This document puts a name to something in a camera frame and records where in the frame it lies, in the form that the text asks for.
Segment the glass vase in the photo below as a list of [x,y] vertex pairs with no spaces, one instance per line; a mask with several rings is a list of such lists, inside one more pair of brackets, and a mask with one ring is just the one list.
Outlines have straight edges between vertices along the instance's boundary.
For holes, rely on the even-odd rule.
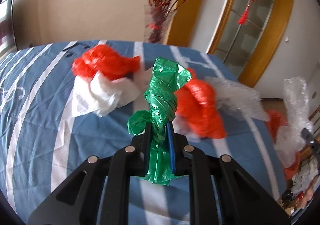
[[145,6],[145,31],[144,31],[144,42],[163,44],[170,23],[173,20],[176,10],[168,10],[163,12],[162,10]]

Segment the twisted green plastic bag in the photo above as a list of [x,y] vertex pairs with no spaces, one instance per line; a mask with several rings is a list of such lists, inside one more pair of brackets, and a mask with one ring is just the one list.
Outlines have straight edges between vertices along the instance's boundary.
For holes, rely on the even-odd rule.
[[158,57],[152,71],[148,90],[144,93],[150,111],[137,111],[128,121],[129,133],[138,135],[146,122],[153,126],[150,161],[145,180],[168,185],[175,178],[171,172],[170,154],[165,139],[165,125],[175,118],[177,98],[174,92],[191,80],[191,73],[176,62]]

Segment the metal pin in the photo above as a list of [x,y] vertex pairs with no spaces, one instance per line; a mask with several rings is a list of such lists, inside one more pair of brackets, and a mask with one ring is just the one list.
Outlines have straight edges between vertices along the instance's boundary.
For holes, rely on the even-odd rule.
[[228,163],[228,162],[231,161],[231,156],[229,156],[229,155],[223,155],[223,156],[221,157],[221,159],[222,159],[223,162]]
[[193,146],[187,145],[187,146],[185,146],[183,149],[184,149],[184,151],[186,151],[186,152],[192,152],[193,149],[195,149],[195,148],[194,148]]
[[132,153],[133,151],[136,150],[136,148],[134,146],[127,146],[125,149],[124,149],[127,153]]
[[98,158],[96,156],[90,156],[88,158],[88,163],[90,163],[90,164],[93,164],[93,163],[95,163],[97,161],[98,161]]

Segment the bed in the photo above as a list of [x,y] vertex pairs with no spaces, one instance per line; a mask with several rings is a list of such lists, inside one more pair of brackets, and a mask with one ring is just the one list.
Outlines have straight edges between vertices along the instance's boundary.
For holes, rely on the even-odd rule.
[[[0,61],[0,190],[24,222],[89,156],[107,157],[128,145],[132,139],[128,118],[148,106],[138,98],[105,117],[71,117],[72,62],[87,49],[104,43],[123,56],[141,56],[140,72],[128,76],[137,82],[158,56],[193,68],[199,79],[236,80],[215,56],[142,42],[73,41],[9,54]],[[228,136],[202,139],[195,146],[208,155],[231,155],[279,199],[286,189],[284,174],[265,124],[221,115]],[[188,190],[187,177],[174,179],[169,186],[132,177],[129,223],[189,224]]]

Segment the blue gripper pad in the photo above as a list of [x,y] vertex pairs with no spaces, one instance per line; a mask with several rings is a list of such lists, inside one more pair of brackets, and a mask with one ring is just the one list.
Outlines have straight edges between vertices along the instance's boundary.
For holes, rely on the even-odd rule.
[[171,172],[174,174],[176,171],[176,156],[174,152],[174,147],[173,147],[173,141],[172,141],[172,131],[170,126],[170,122],[167,123],[167,139],[169,143],[169,154],[170,154],[170,165],[171,165]]

